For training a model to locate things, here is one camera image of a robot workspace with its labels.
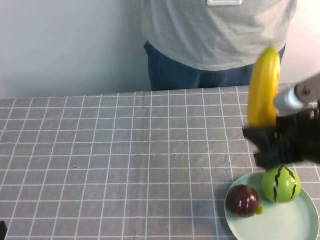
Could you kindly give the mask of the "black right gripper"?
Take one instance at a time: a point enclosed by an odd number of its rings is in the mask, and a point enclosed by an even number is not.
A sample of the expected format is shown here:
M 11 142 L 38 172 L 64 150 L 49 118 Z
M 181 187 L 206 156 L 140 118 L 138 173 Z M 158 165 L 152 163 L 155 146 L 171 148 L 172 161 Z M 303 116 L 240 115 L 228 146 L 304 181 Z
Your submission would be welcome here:
M 258 148 L 278 148 L 254 153 L 258 167 L 277 167 L 304 161 L 320 163 L 320 106 L 308 107 L 295 114 L 278 116 L 275 127 L 245 126 L 245 139 Z

